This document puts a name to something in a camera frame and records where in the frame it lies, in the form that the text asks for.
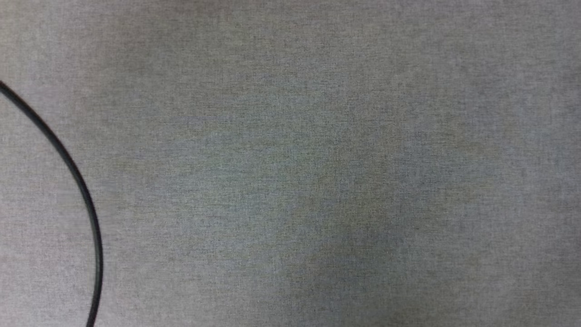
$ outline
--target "gray textile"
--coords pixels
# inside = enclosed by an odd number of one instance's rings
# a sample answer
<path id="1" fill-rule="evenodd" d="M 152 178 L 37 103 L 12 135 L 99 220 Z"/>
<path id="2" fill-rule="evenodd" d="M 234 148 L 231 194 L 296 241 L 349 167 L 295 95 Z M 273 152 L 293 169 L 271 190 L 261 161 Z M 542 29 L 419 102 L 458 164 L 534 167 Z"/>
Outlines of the gray textile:
<path id="1" fill-rule="evenodd" d="M 0 0 L 98 326 L 581 326 L 581 2 Z M 0 99 L 0 326 L 83 326 Z"/>

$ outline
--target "wire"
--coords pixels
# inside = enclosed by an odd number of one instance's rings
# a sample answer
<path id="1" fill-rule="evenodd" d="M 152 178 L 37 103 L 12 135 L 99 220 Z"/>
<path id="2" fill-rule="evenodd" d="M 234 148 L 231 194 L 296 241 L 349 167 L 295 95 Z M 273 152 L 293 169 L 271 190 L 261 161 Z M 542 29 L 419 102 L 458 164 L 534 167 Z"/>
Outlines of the wire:
<path id="1" fill-rule="evenodd" d="M 0 80 L 0 92 L 8 98 L 14 105 L 16 105 L 33 123 L 40 129 L 40 131 L 46 136 L 46 138 L 51 142 L 52 146 L 60 154 L 63 159 L 77 186 L 83 195 L 83 200 L 85 201 L 85 206 L 87 207 L 87 212 L 89 213 L 89 221 L 91 222 L 91 229 L 93 230 L 93 242 L 95 245 L 95 287 L 93 288 L 93 298 L 91 300 L 91 309 L 89 310 L 89 318 L 87 319 L 87 327 L 93 327 L 95 325 L 95 318 L 97 317 L 97 310 L 99 309 L 99 300 L 101 299 L 101 288 L 103 286 L 103 241 L 101 239 L 101 230 L 99 229 L 99 221 L 97 220 L 97 213 L 95 211 L 95 206 L 91 200 L 91 195 L 85 184 L 81 172 L 78 170 L 77 165 L 74 163 L 73 159 L 69 155 L 69 152 L 64 148 L 64 145 L 60 142 L 53 131 L 48 127 L 48 125 L 38 116 L 34 110 L 26 104 L 22 98 L 18 96 L 12 89 L 10 89 L 4 82 Z"/>

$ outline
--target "cloth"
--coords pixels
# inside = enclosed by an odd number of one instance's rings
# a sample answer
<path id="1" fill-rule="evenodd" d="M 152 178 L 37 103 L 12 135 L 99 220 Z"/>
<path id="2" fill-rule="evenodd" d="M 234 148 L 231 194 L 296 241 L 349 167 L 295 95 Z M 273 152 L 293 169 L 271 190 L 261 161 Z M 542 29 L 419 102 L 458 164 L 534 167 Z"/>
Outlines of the cloth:
<path id="1" fill-rule="evenodd" d="M 581 325 L 581 2 L 0 0 L 97 326 Z M 0 100 L 0 325 L 82 326 Z"/>

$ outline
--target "cord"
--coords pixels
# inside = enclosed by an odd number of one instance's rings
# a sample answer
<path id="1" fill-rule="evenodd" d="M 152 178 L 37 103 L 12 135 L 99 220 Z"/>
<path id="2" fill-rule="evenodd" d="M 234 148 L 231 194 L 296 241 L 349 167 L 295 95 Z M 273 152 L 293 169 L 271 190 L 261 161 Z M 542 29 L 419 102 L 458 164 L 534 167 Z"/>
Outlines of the cord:
<path id="1" fill-rule="evenodd" d="M 83 176 L 81 176 L 81 172 L 78 170 L 77 165 L 69 155 L 69 152 L 64 148 L 64 145 L 60 142 L 57 136 L 48 127 L 48 125 L 42 120 L 42 118 L 40 118 L 40 116 L 38 116 L 38 114 L 34 112 L 34 110 L 18 96 L 18 94 L 12 91 L 12 89 L 10 89 L 1 80 L 0 92 L 10 101 L 12 101 L 12 103 L 16 105 L 28 118 L 30 118 L 30 120 L 32 120 L 32 122 L 38 127 L 38 129 L 40 129 L 44 136 L 46 136 L 46 138 L 51 142 L 52 146 L 59 153 L 67 167 L 69 167 L 75 182 L 77 182 L 78 189 L 83 195 L 83 200 L 85 201 L 85 206 L 87 207 L 87 212 L 89 213 L 89 221 L 91 222 L 93 242 L 95 245 L 95 287 L 93 288 L 91 309 L 89 310 L 89 318 L 87 319 L 87 327 L 93 327 L 95 325 L 95 318 L 99 308 L 99 300 L 101 299 L 101 288 L 103 286 L 103 241 L 101 239 L 99 221 L 97 220 L 97 213 L 95 211 L 93 201 L 91 200 L 91 195 L 87 185 L 85 184 Z"/>

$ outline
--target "black cable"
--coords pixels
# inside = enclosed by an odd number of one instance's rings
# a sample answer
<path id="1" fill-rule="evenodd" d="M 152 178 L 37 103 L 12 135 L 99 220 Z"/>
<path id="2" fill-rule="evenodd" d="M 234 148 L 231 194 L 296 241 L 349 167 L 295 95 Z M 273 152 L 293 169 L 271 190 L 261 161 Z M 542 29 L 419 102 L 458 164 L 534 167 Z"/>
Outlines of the black cable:
<path id="1" fill-rule="evenodd" d="M 91 309 L 89 311 L 89 318 L 87 319 L 87 327 L 93 327 L 95 325 L 95 318 L 97 317 L 97 310 L 99 308 L 99 300 L 101 299 L 101 288 L 103 285 L 103 241 L 101 240 L 101 230 L 99 229 L 99 221 L 97 220 L 97 213 L 95 212 L 95 206 L 91 200 L 91 195 L 85 184 L 81 172 L 79 172 L 77 165 L 74 163 L 73 159 L 69 155 L 69 152 L 64 148 L 63 144 L 57 138 L 57 136 L 51 131 L 48 125 L 38 116 L 36 112 L 29 105 L 26 104 L 22 98 L 18 96 L 14 91 L 12 91 L 4 82 L 0 81 L 0 92 L 8 98 L 14 105 L 16 105 L 33 123 L 40 129 L 40 131 L 48 138 L 52 146 L 60 154 L 74 180 L 77 182 L 77 186 L 83 195 L 83 200 L 85 201 L 85 206 L 89 213 L 89 220 L 91 221 L 91 229 L 93 230 L 93 241 L 95 244 L 95 287 L 93 289 L 93 299 L 91 301 Z"/>

